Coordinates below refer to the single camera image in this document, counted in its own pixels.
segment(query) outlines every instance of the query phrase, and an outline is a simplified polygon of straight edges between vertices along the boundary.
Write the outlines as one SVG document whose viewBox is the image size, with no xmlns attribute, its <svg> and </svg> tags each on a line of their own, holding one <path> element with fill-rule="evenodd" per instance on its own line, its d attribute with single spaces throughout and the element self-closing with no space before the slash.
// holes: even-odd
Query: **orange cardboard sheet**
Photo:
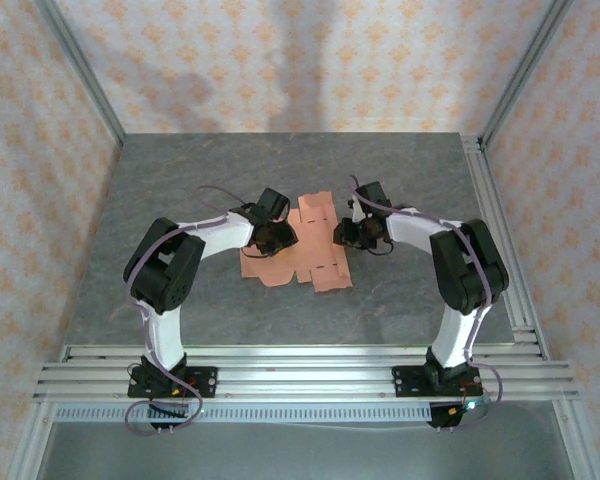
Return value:
<svg viewBox="0 0 600 480">
<path fill-rule="evenodd" d="M 344 247 L 333 243 L 338 218 L 331 192 L 303 195 L 298 205 L 300 208 L 291 209 L 288 217 L 298 243 L 271 258 L 249 258 L 240 253 L 242 276 L 277 287 L 287 285 L 295 273 L 299 283 L 313 281 L 316 292 L 352 287 Z M 256 247 L 245 252 L 260 255 Z"/>
</svg>

